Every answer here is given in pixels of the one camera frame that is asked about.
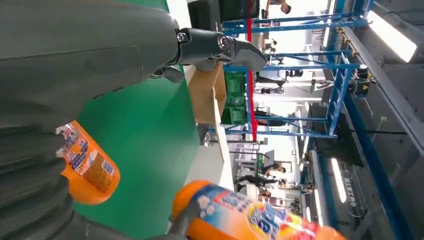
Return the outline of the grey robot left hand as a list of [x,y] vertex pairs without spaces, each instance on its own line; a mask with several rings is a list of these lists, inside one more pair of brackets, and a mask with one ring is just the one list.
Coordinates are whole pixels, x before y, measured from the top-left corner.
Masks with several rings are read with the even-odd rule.
[[178,83],[178,65],[217,61],[261,70],[248,41],[179,28],[165,10],[114,0],[0,3],[0,237],[125,240],[75,212],[56,128],[85,103],[148,78]]

